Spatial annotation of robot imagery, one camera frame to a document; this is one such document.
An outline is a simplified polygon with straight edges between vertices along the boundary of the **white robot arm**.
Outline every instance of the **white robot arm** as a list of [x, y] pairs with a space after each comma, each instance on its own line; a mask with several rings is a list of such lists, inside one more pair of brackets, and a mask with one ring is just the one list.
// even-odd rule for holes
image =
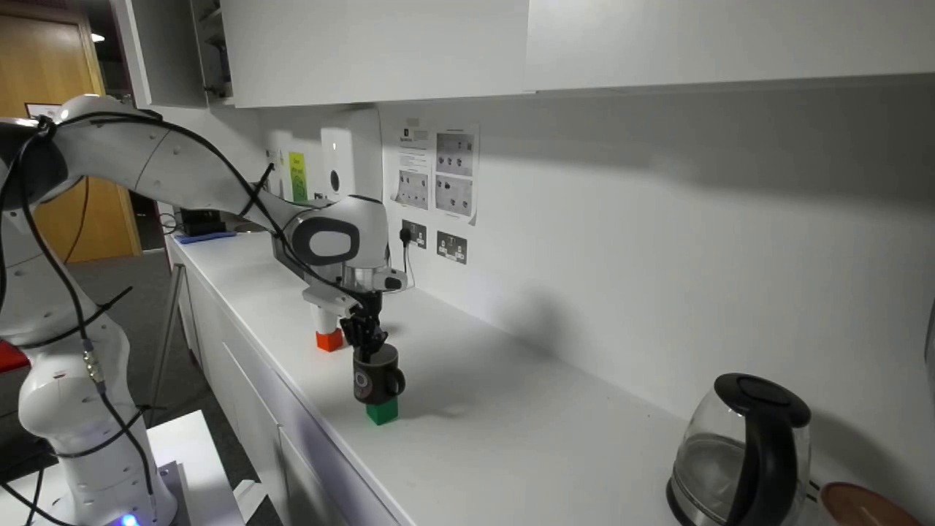
[[380, 203], [279, 203], [252, 187], [204, 137], [104, 98], [71, 100], [56, 122], [0, 122], [0, 339], [33, 362], [21, 420], [60, 460], [71, 501], [50, 513], [57, 523], [135, 517], [166, 526], [174, 515], [126, 390], [126, 333], [66, 277], [28, 214], [82, 175], [268, 228], [310, 280], [307, 298], [342, 308], [332, 317], [354, 346], [355, 400], [370, 410], [404, 393], [396, 350], [380, 331], [380, 293], [399, 285], [385, 264]]

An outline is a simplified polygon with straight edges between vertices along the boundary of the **green block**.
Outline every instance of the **green block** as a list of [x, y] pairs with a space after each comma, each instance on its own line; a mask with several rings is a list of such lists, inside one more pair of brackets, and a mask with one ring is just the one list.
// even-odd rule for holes
[[395, 400], [385, 400], [385, 404], [369, 404], [369, 418], [370, 418], [377, 426], [392, 425], [396, 415], [399, 415], [396, 397], [395, 397]]

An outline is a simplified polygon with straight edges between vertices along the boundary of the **kettle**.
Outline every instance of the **kettle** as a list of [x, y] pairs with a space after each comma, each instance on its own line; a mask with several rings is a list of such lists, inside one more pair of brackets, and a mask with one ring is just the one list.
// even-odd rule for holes
[[785, 526], [808, 485], [808, 406], [778, 384], [721, 375], [696, 410], [665, 489], [683, 526]]

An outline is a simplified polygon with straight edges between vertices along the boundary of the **black kettle handle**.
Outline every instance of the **black kettle handle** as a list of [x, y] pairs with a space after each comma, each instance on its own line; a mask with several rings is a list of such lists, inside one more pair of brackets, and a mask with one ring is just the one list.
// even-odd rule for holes
[[797, 460], [782, 413], [744, 415], [748, 451], [728, 526], [781, 526], [794, 504]]

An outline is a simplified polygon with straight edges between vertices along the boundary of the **electric kettle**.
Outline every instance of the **electric kettle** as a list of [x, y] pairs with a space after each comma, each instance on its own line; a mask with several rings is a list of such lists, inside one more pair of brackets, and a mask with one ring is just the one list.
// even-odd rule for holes
[[671, 515], [683, 526], [794, 523], [811, 461], [808, 418], [782, 385], [721, 375], [678, 447]]

